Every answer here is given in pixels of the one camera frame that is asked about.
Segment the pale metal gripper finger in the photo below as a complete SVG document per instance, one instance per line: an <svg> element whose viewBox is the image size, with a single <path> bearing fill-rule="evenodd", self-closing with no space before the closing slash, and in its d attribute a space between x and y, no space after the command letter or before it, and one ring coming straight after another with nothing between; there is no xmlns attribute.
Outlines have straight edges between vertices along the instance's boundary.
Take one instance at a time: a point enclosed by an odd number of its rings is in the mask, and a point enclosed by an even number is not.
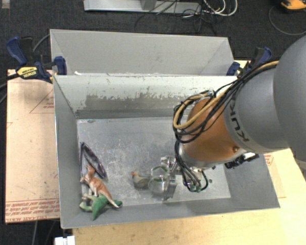
<svg viewBox="0 0 306 245"><path fill-rule="evenodd" d="M175 190L177 187L177 182L175 177L170 177L167 176L164 180L163 180L163 184L162 184L162 200L166 201L169 198L173 198Z"/></svg>
<svg viewBox="0 0 306 245"><path fill-rule="evenodd" d="M175 157L164 156L160 159L161 163L164 164L170 174L176 174L176 170L178 168L178 164Z"/></svg>

